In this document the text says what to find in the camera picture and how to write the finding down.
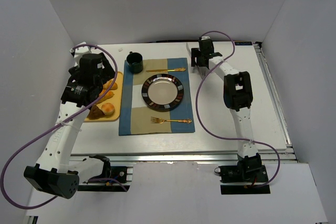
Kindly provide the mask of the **metal tongs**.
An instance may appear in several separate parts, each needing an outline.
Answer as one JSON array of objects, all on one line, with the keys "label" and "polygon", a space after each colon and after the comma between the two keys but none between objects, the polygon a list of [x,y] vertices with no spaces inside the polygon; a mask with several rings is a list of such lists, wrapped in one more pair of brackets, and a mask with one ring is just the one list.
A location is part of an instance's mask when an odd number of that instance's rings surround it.
[{"label": "metal tongs", "polygon": [[[191,58],[191,49],[192,49],[192,47],[189,45],[188,42],[186,43],[186,49],[187,49],[187,52],[189,53],[190,58]],[[207,67],[199,67],[200,72],[198,72],[198,73],[200,74],[200,76],[201,76],[202,79],[203,79],[203,78],[205,77],[205,75],[206,75],[206,69],[207,69]]]}]

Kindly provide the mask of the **round bread bun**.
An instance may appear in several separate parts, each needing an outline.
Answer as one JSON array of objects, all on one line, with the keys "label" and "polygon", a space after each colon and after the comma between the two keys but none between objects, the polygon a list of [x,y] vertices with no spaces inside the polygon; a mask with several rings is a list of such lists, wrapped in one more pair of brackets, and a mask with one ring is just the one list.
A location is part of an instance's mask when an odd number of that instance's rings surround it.
[{"label": "round bread bun", "polygon": [[101,106],[101,111],[104,115],[113,115],[115,113],[115,107],[112,103],[104,103]]}]

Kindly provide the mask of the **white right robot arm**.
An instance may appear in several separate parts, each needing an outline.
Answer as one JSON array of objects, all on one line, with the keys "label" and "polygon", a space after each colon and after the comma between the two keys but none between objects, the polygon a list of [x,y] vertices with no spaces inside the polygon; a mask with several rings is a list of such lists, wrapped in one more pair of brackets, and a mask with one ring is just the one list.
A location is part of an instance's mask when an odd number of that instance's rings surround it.
[{"label": "white right robot arm", "polygon": [[191,66],[208,69],[206,77],[210,73],[215,73],[221,78],[224,104],[230,110],[234,120],[236,137],[228,137],[227,140],[238,141],[238,162],[235,168],[223,174],[228,177],[239,176],[241,181],[253,182],[262,168],[262,162],[254,142],[250,120],[253,101],[250,74],[247,71],[235,69],[227,62],[228,57],[216,52],[213,41],[207,33],[199,37],[198,48],[191,49],[191,57]]}]

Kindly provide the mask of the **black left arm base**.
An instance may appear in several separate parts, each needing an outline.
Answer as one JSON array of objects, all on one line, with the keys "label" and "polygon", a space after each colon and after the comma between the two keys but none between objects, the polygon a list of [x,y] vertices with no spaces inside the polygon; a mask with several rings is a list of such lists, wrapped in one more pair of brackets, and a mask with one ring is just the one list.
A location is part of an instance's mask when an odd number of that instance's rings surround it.
[{"label": "black left arm base", "polygon": [[132,166],[112,166],[111,175],[107,180],[84,182],[78,187],[78,191],[90,192],[127,192],[130,188],[133,176]]}]

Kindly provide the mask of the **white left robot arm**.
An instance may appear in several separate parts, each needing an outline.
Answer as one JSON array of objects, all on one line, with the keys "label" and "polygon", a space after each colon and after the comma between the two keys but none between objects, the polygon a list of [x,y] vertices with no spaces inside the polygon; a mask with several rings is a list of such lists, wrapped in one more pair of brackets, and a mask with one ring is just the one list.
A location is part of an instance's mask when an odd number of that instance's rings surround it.
[{"label": "white left robot arm", "polygon": [[85,118],[103,96],[103,85],[116,76],[106,58],[107,52],[94,54],[94,45],[76,45],[71,54],[75,66],[69,69],[70,78],[61,96],[56,129],[34,166],[27,166],[24,177],[37,190],[69,199],[80,184],[99,182],[111,176],[109,159],[94,155],[77,165],[69,160]]}]

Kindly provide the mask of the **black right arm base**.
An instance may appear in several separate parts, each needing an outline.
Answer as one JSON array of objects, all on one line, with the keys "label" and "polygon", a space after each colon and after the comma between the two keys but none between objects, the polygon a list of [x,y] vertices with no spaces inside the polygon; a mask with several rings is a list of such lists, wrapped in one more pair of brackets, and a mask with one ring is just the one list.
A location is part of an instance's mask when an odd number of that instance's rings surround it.
[{"label": "black right arm base", "polygon": [[238,166],[219,166],[214,169],[215,175],[220,177],[220,192],[222,195],[263,195],[270,194],[270,186],[260,185],[268,182],[268,174],[264,165],[243,178]]}]

